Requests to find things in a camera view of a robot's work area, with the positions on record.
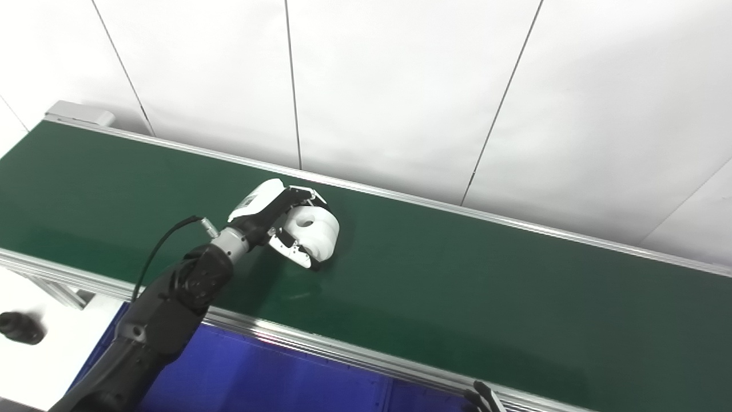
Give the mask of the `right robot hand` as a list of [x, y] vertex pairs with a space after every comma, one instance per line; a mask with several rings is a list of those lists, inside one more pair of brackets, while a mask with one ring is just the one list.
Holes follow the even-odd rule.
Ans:
[[483, 411], [483, 412], [506, 412], [504, 404], [496, 396], [495, 392], [483, 381], [473, 381], [472, 388], [463, 391], [463, 398], [466, 403], [461, 407], [462, 411]]

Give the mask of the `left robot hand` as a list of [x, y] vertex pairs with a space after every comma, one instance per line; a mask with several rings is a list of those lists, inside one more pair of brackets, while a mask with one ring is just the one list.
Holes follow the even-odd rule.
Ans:
[[319, 193], [269, 179], [228, 216], [249, 247], [268, 245], [303, 268], [317, 271], [335, 252], [340, 224]]

